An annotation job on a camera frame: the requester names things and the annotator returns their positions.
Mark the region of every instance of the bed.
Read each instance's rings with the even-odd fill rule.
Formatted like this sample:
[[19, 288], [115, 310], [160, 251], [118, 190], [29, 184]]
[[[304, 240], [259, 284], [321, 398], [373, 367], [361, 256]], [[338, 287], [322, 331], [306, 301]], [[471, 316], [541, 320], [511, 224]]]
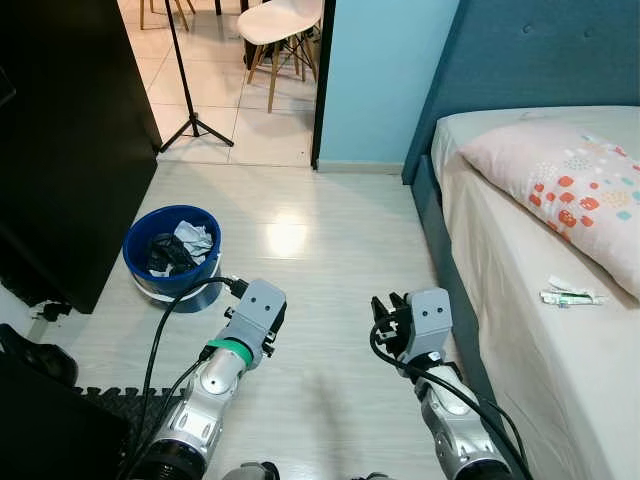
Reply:
[[[540, 479], [640, 478], [640, 305], [457, 150], [539, 117], [639, 158], [638, 53], [637, 0], [461, 2], [405, 162], [468, 380], [512, 414]], [[544, 305], [552, 274], [609, 300]]]

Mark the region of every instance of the pillow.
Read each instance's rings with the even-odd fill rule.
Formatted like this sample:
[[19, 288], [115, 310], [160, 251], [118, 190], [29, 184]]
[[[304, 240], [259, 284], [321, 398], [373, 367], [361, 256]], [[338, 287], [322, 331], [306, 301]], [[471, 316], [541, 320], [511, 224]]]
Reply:
[[640, 299], [640, 162], [579, 127], [528, 120], [460, 149], [567, 242]]

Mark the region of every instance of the mattress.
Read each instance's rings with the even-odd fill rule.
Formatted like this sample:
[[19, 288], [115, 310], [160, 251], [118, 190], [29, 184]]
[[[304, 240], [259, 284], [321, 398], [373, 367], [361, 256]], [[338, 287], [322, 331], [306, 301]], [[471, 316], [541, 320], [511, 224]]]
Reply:
[[[523, 435], [535, 478], [637, 480], [640, 304], [456, 153], [523, 117], [585, 126], [640, 158], [640, 109], [453, 115], [438, 121], [431, 152], [453, 258], [478, 318], [482, 360], [496, 399]], [[550, 275], [608, 301], [568, 309], [543, 304], [539, 291]]]

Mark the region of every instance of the blue headboard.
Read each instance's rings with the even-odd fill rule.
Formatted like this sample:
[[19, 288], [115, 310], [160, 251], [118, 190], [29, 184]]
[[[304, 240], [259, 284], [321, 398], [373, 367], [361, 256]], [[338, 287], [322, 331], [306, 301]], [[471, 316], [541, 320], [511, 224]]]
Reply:
[[402, 172], [454, 113], [639, 105], [639, 0], [460, 0]]

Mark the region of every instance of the black cable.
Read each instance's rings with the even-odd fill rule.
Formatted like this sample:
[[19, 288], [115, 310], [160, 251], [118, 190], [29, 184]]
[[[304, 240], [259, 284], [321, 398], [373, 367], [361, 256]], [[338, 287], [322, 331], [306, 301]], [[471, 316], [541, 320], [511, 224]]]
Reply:
[[522, 437], [520, 437], [520, 432], [518, 432], [518, 429], [516, 428], [516, 424], [511, 419], [509, 414], [507, 412], [505, 412], [500, 407], [500, 405], [498, 405], [497, 403], [494, 403], [491, 400], [489, 400], [488, 398], [485, 398], [482, 395], [478, 395], [477, 393], [475, 395], [476, 395], [476, 397], [478, 397], [479, 400], [482, 400], [487, 405], [489, 405], [491, 408], [496, 410], [500, 415], [502, 415], [502, 418], [504, 418], [507, 421], [507, 423], [511, 427], [511, 431], [513, 432], [513, 436], [516, 437], [516, 442], [518, 444], [518, 451], [520, 452], [520, 456], [522, 457], [522, 461], [527, 466], [527, 468], [529, 468], [529, 460], [527, 459], [527, 452], [524, 449], [524, 443], [522, 441]]
[[385, 353], [382, 352], [382, 350], [380, 350], [378, 348], [378, 346], [376, 345], [376, 331], [378, 331], [378, 329], [380, 329], [380, 327], [382, 327], [385, 323], [388, 323], [388, 321], [389, 320], [386, 319], [386, 318], [378, 320], [375, 323], [375, 325], [373, 326], [373, 328], [371, 329], [371, 332], [369, 333], [369, 345], [371, 346], [371, 349], [373, 350], [373, 353], [375, 353], [376, 356], [378, 356], [381, 360], [387, 362], [390, 365], [393, 365], [396, 368], [399, 368], [399, 369], [401, 369], [401, 370], [403, 370], [403, 371], [405, 371], [407, 373], [411, 373], [413, 375], [417, 375], [419, 377], [424, 378], [425, 380], [429, 380], [430, 382], [433, 382], [433, 383], [436, 383], [436, 384], [440, 385], [444, 389], [446, 389], [446, 390], [450, 391], [451, 393], [453, 393], [460, 400], [462, 400], [469, 408], [471, 408], [471, 410], [476, 412], [480, 416], [480, 418], [482, 418], [482, 420], [484, 420], [484, 422], [487, 425], [489, 425], [489, 427], [491, 427], [491, 429], [496, 433], [496, 435], [498, 435], [498, 437], [500, 437], [500, 440], [502, 440], [502, 442], [507, 447], [507, 450], [509, 450], [509, 453], [513, 456], [513, 458], [515, 459], [516, 463], [518, 464], [518, 467], [522, 471], [522, 474], [524, 475], [525, 479], [526, 480], [533, 480], [533, 476], [531, 475], [531, 472], [529, 472], [529, 468], [527, 467], [527, 465], [524, 462], [523, 458], [518, 453], [518, 450], [514, 447], [513, 443], [511, 442], [511, 439], [509, 439], [509, 437], [507, 436], [507, 434], [504, 431], [504, 429], [501, 428], [500, 426], [498, 426], [491, 419], [491, 417], [489, 417], [482, 410], [482, 408], [480, 408], [480, 406], [476, 402], [471, 400], [463, 392], [458, 390], [456, 387], [451, 385], [446, 380], [443, 380], [443, 379], [441, 379], [440, 377], [438, 377], [436, 375], [432, 375], [429, 372], [423, 371], [423, 370], [421, 370], [419, 368], [413, 367], [413, 366], [408, 365], [408, 364], [406, 364], [404, 362], [396, 360], [395, 358], [392, 358], [392, 357], [390, 357], [388, 355], [385, 355]]
[[153, 339], [153, 345], [151, 346], [151, 353], [149, 354], [149, 362], [147, 363], [147, 371], [144, 376], [144, 386], [142, 388], [142, 395], [144, 396], [144, 400], [142, 401], [142, 411], [140, 412], [140, 420], [138, 422], [138, 428], [136, 429], [135, 439], [133, 442], [133, 448], [135, 449], [140, 441], [140, 436], [142, 435], [142, 428], [144, 426], [144, 419], [147, 414], [147, 405], [149, 403], [149, 385], [151, 384], [151, 374], [153, 372], [153, 365], [156, 361], [156, 354], [158, 353], [158, 345], [160, 344], [160, 337], [162, 336], [162, 330], [164, 328], [164, 324], [167, 323], [167, 319], [173, 309], [176, 308], [176, 305], [189, 293], [193, 292], [197, 288], [200, 288], [203, 285], [207, 285], [209, 283], [224, 283], [229, 287], [233, 288], [236, 282], [231, 278], [226, 277], [210, 277], [205, 278], [204, 280], [198, 280], [193, 283], [190, 287], [184, 289], [173, 301], [167, 306], [166, 310], [162, 314], [162, 318], [160, 319], [160, 323], [156, 328], [156, 335]]
[[160, 412], [158, 413], [158, 416], [156, 417], [155, 421], [153, 422], [153, 425], [151, 426], [151, 429], [149, 430], [149, 433], [147, 434], [146, 438], [144, 439], [144, 442], [142, 442], [142, 444], [140, 445], [140, 447], [135, 450], [135, 454], [127, 460], [125, 467], [122, 470], [122, 479], [126, 479], [129, 477], [129, 475], [133, 472], [133, 469], [135, 468], [136, 464], [138, 463], [138, 461], [140, 460], [140, 457], [142, 456], [142, 454], [147, 450], [147, 448], [149, 447], [151, 441], [153, 440], [153, 437], [155, 436], [155, 434], [157, 433], [158, 429], [160, 428], [160, 425], [162, 425], [162, 421], [165, 418], [165, 415], [167, 413], [167, 409], [169, 407], [169, 404], [171, 403], [171, 397], [173, 397], [173, 394], [176, 392], [176, 390], [178, 389], [178, 387], [180, 386], [180, 384], [182, 382], [184, 382], [187, 377], [189, 377], [201, 364], [202, 364], [202, 360], [198, 359], [196, 360], [193, 365], [191, 365], [182, 375], [180, 375], [180, 378], [178, 378], [178, 380], [175, 381], [175, 383], [173, 384], [173, 386], [171, 387], [171, 389], [169, 390], [169, 393], [167, 393], [165, 399], [164, 399], [164, 403], [162, 404], [162, 407], [160, 408]]

